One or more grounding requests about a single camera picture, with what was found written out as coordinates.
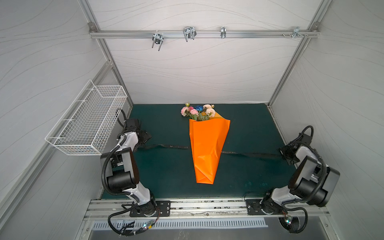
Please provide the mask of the pink fake flower spray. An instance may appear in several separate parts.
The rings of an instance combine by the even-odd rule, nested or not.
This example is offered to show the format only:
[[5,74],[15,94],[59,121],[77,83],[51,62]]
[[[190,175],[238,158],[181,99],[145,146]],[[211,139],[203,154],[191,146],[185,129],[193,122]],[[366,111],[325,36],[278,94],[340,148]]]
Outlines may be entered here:
[[181,115],[183,117],[188,117],[190,118],[189,116],[189,107],[192,107],[189,103],[186,103],[185,106],[181,109]]

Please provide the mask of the blue fake rose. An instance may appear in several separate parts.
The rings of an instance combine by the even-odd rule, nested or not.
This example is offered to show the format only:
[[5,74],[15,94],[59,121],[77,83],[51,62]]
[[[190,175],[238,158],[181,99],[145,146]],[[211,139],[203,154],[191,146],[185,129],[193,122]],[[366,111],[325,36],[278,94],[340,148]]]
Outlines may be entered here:
[[202,106],[195,106],[194,109],[195,109],[195,115],[197,116],[197,118],[199,118],[199,115],[202,113],[204,108]]

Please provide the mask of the orange wrapping paper sheet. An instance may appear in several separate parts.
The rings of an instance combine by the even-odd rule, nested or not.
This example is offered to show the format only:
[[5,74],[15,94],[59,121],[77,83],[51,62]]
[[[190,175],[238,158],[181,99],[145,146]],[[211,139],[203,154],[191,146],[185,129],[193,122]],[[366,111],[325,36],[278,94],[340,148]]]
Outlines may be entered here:
[[214,184],[230,120],[216,114],[206,121],[189,120],[191,151],[198,184]]

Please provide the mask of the peach fake flower spray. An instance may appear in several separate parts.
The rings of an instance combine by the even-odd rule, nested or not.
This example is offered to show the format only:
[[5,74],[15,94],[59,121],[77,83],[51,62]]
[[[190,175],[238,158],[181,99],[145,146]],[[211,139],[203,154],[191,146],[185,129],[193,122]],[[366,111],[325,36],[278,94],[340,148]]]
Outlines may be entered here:
[[216,111],[214,109],[214,105],[203,105],[203,110],[202,110],[202,120],[206,121],[211,118],[213,118],[216,115]]

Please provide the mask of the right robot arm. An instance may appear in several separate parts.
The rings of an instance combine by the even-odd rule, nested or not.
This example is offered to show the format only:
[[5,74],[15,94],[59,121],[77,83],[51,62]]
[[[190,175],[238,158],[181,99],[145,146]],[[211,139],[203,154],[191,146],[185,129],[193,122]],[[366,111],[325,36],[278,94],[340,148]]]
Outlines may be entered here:
[[306,203],[324,207],[334,192],[341,174],[329,167],[315,149],[300,145],[295,157],[300,160],[300,165],[288,185],[268,192],[260,202],[268,215],[281,213],[283,204]]

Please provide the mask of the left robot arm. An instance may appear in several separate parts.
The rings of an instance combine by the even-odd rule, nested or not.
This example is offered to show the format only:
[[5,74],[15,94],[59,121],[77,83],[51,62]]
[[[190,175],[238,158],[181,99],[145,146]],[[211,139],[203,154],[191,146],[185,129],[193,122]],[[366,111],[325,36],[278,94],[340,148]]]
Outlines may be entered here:
[[145,215],[156,211],[153,193],[140,182],[140,174],[134,158],[139,143],[137,132],[118,135],[117,145],[101,155],[102,186],[109,195],[127,196],[136,204],[136,210]]

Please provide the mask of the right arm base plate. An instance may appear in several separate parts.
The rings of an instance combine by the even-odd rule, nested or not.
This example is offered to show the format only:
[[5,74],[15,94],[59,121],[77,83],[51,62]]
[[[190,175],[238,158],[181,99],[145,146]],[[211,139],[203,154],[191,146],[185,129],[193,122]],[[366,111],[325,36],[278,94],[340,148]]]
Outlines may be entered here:
[[282,215],[284,209],[271,199],[245,200],[248,215]]

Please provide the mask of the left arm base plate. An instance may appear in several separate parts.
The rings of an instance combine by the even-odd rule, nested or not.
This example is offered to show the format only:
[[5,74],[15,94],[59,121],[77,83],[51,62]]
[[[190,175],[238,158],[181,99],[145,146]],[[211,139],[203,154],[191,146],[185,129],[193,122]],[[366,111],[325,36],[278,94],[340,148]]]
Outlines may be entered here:
[[156,201],[155,205],[152,202],[148,202],[130,211],[131,218],[169,217],[170,214],[170,201]]

